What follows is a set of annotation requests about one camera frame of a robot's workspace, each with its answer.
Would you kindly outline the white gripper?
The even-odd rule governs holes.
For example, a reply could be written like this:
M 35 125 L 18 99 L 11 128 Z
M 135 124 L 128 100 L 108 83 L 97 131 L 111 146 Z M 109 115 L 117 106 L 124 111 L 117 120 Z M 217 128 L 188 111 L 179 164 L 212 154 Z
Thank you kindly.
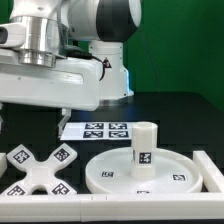
M 16 52 L 0 49 L 0 102 L 63 108 L 61 137 L 70 109 L 93 111 L 99 106 L 101 74 L 102 65 L 95 60 L 59 59 L 48 68 L 20 64 Z

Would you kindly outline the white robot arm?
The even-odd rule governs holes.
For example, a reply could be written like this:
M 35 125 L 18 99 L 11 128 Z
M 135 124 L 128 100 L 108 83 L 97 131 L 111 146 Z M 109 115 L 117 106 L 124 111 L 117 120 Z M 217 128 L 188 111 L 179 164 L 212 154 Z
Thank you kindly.
M 133 97 L 123 43 L 138 29 L 141 0 L 13 0 L 0 23 L 4 103 L 93 111 Z

